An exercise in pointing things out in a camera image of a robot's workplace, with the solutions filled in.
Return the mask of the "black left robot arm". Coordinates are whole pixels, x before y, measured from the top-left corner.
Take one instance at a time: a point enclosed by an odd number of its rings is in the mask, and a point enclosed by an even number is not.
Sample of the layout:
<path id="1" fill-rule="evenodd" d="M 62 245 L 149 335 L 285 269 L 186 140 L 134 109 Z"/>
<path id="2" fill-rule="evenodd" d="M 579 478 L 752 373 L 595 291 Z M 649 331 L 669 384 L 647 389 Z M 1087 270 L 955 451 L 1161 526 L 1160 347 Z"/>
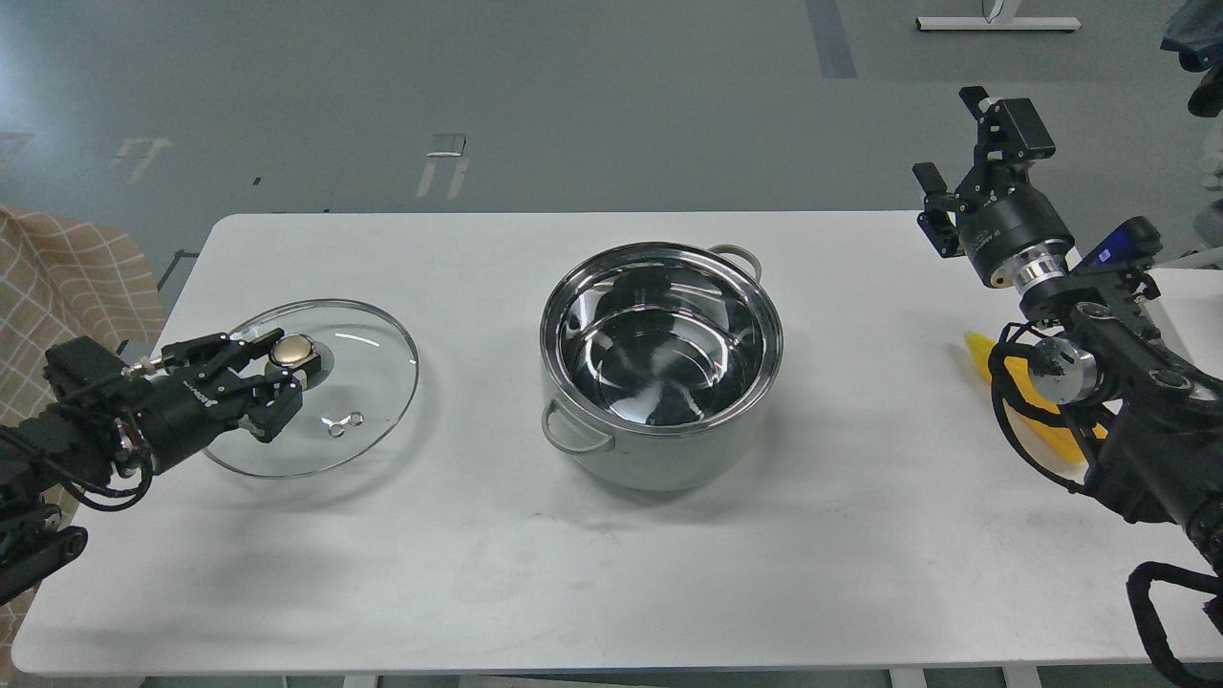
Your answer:
<path id="1" fill-rule="evenodd" d="M 276 360 L 285 340 L 279 328 L 249 340 L 214 332 L 137 364 L 87 336 L 48 349 L 53 404 L 2 428 L 2 601 L 73 562 L 88 543 L 86 528 L 57 522 L 48 489 L 119 512 L 227 431 L 274 440 L 309 387 L 306 371 Z"/>

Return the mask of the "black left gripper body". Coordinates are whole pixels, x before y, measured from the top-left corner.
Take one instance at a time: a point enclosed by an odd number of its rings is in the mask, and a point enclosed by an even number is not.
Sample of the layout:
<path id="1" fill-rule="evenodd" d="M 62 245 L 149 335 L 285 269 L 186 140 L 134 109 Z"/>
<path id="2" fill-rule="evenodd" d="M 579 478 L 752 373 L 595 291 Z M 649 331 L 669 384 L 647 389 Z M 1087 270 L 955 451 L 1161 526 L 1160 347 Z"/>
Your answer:
<path id="1" fill-rule="evenodd" d="M 236 378 L 197 382 L 170 375 L 126 380 L 122 400 L 147 444 L 153 474 L 161 475 L 237 428 L 256 395 Z"/>

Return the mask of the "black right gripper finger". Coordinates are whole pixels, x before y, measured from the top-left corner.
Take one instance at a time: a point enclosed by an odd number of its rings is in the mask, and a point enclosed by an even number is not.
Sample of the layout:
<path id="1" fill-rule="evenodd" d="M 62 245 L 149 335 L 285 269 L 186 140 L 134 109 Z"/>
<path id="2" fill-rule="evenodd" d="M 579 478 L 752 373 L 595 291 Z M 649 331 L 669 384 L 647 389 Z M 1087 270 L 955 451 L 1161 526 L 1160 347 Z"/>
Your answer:
<path id="1" fill-rule="evenodd" d="M 934 163 L 914 163 L 912 174 L 923 193 L 917 222 L 926 238 L 944 260 L 965 255 L 966 251 L 954 222 L 955 215 L 964 210 L 960 197 L 948 188 Z"/>
<path id="2" fill-rule="evenodd" d="M 989 97 L 981 86 L 963 87 L 959 97 L 976 122 L 974 165 L 960 196 L 1010 196 L 1030 183 L 1035 163 L 1054 156 L 1055 143 L 1029 97 Z"/>

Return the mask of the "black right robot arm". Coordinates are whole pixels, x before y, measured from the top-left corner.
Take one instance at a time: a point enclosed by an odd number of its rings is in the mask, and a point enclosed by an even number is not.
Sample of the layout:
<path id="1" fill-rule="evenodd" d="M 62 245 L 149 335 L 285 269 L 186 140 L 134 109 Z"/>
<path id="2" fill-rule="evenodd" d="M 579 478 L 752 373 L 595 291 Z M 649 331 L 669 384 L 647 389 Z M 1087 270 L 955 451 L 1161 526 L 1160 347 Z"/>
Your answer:
<path id="1" fill-rule="evenodd" d="M 976 123 L 974 165 L 954 188 L 936 164 L 914 166 L 923 192 L 917 222 L 940 257 L 964 255 L 985 287 L 1020 296 L 1022 321 L 1000 331 L 987 358 L 1000 431 L 1031 462 L 1009 411 L 1065 428 L 1087 462 L 1084 480 L 1044 478 L 1129 523 L 1183 528 L 1210 573 L 1145 562 L 1128 576 L 1128 605 L 1159 675 L 1212 687 L 1175 656 L 1148 596 L 1155 582 L 1202 591 L 1206 616 L 1221 624 L 1221 380 L 1172 352 L 1144 313 L 1159 296 L 1150 277 L 1159 232 L 1141 215 L 1128 219 L 1066 265 L 1073 235 L 1029 178 L 1055 153 L 1040 112 L 1027 97 L 989 97 L 978 86 L 959 97 Z"/>

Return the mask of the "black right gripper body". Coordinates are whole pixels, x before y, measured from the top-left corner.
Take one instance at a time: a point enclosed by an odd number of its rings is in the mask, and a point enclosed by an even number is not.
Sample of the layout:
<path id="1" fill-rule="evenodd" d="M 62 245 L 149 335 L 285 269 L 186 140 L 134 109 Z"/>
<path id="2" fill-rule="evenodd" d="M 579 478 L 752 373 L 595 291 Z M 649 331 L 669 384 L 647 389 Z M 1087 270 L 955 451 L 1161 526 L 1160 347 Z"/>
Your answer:
<path id="1" fill-rule="evenodd" d="M 1030 290 L 1066 275 L 1074 240 L 1042 192 L 1018 188 L 959 218 L 959 240 L 987 288 Z"/>

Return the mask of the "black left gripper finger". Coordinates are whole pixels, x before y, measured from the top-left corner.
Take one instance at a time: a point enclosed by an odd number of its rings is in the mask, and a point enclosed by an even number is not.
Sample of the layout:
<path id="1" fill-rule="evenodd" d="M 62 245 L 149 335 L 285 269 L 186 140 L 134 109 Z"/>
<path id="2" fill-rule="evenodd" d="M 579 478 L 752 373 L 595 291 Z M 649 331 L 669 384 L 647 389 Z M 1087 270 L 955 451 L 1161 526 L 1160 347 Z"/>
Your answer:
<path id="1" fill-rule="evenodd" d="M 234 378 L 225 385 L 225 430 L 270 444 L 303 406 L 305 382 L 290 371 Z"/>
<path id="2" fill-rule="evenodd" d="M 287 371 L 272 364 L 272 349 L 284 339 L 284 330 L 265 332 L 212 332 L 201 339 L 176 341 L 161 347 L 159 382 L 287 382 Z M 269 371 L 242 378 L 241 371 L 262 358 Z"/>

